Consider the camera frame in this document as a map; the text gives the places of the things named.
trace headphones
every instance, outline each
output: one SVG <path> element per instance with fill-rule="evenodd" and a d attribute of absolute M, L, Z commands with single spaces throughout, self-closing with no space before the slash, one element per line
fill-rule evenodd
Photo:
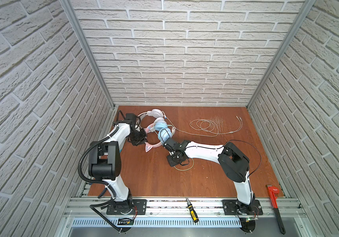
<path fill-rule="evenodd" d="M 146 147 L 145 150 L 146 152 L 148 152 L 151 148 L 153 147 L 159 147 L 162 144 L 164 144 L 164 142 L 172 137 L 175 134 L 175 129 L 172 127 L 172 130 L 170 130 L 168 128 L 167 122 L 164 120 L 166 118 L 166 114 L 159 110 L 159 109 L 153 109 L 147 112 L 143 112 L 139 115 L 139 117 L 141 118 L 141 120 L 143 120 L 143 118 L 148 115 L 148 116 L 153 116 L 155 119 L 155 121 L 148 125 L 144 130 L 146 133 L 149 132 L 154 132 L 155 130 L 158 131 L 158 139 L 160 140 L 160 142 L 158 142 L 155 145 L 149 144 L 148 142 L 145 142 Z"/>

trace yellow and black screwdriver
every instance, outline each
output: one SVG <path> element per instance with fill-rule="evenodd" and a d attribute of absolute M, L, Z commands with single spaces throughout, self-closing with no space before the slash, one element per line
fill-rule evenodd
<path fill-rule="evenodd" d="M 188 198 L 186 198 L 186 203 L 187 203 L 187 205 L 188 205 L 189 211 L 191 212 L 191 216 L 192 216 L 193 222 L 194 222 L 194 223 L 197 223 L 197 222 L 198 222 L 198 216 L 197 216 L 197 213 L 196 213 L 195 210 L 193 209 L 193 206 L 192 206 L 192 204 L 191 204 L 191 202 L 189 201 Z"/>

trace metal corner post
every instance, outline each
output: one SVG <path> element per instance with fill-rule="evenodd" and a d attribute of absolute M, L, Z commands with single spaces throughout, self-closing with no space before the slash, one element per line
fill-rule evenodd
<path fill-rule="evenodd" d="M 75 10 L 73 9 L 72 3 L 70 0 L 60 0 L 61 4 L 63 6 L 63 9 L 65 13 L 67 14 L 68 20 L 72 25 L 73 31 L 77 35 L 78 41 L 81 44 L 82 49 L 84 50 L 85 56 L 89 60 L 89 64 L 96 76 L 96 79 L 98 83 L 100 84 L 100 87 L 102 89 L 102 92 L 104 93 L 106 100 L 111 108 L 114 108 L 115 104 L 113 102 L 113 99 L 110 96 L 109 90 L 105 84 L 105 81 L 102 78 L 101 71 L 98 67 L 98 64 L 96 62 L 96 59 L 94 58 L 94 55 L 92 53 L 92 50 L 88 44 L 88 41 L 86 40 L 85 33 L 82 30 L 82 27 L 80 25 L 80 21 L 78 20 Z"/>
<path fill-rule="evenodd" d="M 250 101 L 247 104 L 247 109 L 250 109 L 254 104 L 256 98 L 259 96 L 262 88 L 266 84 L 268 78 L 272 74 L 272 71 L 275 69 L 276 65 L 279 63 L 280 59 L 282 58 L 283 54 L 289 47 L 289 44 L 292 42 L 293 38 L 295 37 L 297 31 L 300 29 L 301 25 L 303 24 L 305 17 L 309 14 L 311 8 L 313 7 L 316 0 L 305 0 L 304 4 L 301 6 L 300 11 L 298 12 L 295 21 L 293 22 L 292 26 L 290 27 L 288 33 L 284 37 L 284 40 L 281 42 L 278 50 L 276 51 L 275 55 L 273 56 L 270 65 L 267 67 L 267 70 L 263 74 L 262 79 L 260 80 L 258 87 L 256 88 L 254 94 L 252 95 Z"/>

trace brick wall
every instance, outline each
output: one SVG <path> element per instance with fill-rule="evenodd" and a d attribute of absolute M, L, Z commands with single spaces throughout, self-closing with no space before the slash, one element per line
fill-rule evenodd
<path fill-rule="evenodd" d="M 316 1 L 249 111 L 283 188 L 339 236 L 338 1 Z"/>
<path fill-rule="evenodd" d="M 120 105 L 245 106 L 302 3 L 72 0 Z"/>
<path fill-rule="evenodd" d="M 59 1 L 0 1 L 0 236 L 53 236 L 109 112 Z"/>

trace wooden table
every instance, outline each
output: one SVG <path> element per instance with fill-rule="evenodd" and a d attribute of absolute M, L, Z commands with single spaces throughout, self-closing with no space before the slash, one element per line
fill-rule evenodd
<path fill-rule="evenodd" d="M 189 126 L 194 119 L 210 119 L 219 126 L 220 133 L 234 131 L 239 127 L 236 115 L 243 121 L 242 129 L 233 134 L 218 135 L 216 137 L 189 135 L 176 131 L 173 139 L 182 142 L 191 140 L 209 145 L 224 145 L 230 139 L 247 141 L 260 151 L 262 164 L 250 176 L 252 190 L 256 197 L 268 197 L 266 184 L 279 186 L 278 180 L 272 170 L 271 164 L 264 153 L 264 149 L 257 131 L 245 107 L 167 107 L 167 106 L 120 106 L 125 113 L 136 115 L 157 108 L 163 110 L 167 117 L 180 130 L 194 134 L 209 134 L 204 131 L 195 131 Z M 154 117 L 146 116 L 141 125 L 147 127 L 154 121 Z M 148 134 L 148 142 L 159 142 L 155 133 Z M 260 162 L 258 152 L 249 144 L 232 141 L 250 159 L 252 172 Z M 133 146 L 126 142 L 121 152 L 121 176 L 134 197 L 236 197 L 234 183 L 228 179 L 221 166 L 217 163 L 202 159 L 194 159 L 192 169 L 178 171 L 170 167 L 167 162 L 168 151 L 163 147 L 152 148 L 145 152 L 145 146 Z M 177 165 L 179 169 L 190 166 Z M 98 196 L 104 189 L 101 184 L 92 184 L 89 196 Z"/>

